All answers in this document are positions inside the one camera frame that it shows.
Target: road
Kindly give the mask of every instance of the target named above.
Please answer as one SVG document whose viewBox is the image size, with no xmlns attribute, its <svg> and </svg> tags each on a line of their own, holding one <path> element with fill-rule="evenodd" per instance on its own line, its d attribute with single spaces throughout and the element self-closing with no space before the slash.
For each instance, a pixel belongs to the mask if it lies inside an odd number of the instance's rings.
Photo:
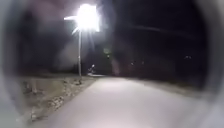
<svg viewBox="0 0 224 128">
<path fill-rule="evenodd" d="M 44 128 L 179 128 L 196 99 L 134 80 L 96 81 L 48 119 Z"/>
</svg>

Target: street lamp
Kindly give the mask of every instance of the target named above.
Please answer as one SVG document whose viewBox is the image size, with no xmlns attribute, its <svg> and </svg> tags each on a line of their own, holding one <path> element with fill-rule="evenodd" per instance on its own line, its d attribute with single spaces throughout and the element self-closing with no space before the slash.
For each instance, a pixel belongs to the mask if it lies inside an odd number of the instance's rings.
<svg viewBox="0 0 224 128">
<path fill-rule="evenodd" d="M 78 46 L 78 67 L 79 67 L 79 82 L 81 84 L 82 74 L 81 74 L 81 47 L 82 47 L 82 40 L 81 34 L 82 32 L 87 31 L 95 31 L 99 32 L 99 15 L 97 13 L 97 8 L 95 5 L 90 4 L 82 4 L 75 16 L 68 16 L 65 17 L 64 20 L 73 20 L 76 22 L 77 27 L 74 28 L 72 34 L 75 34 L 76 31 L 79 31 L 79 46 Z"/>
</svg>

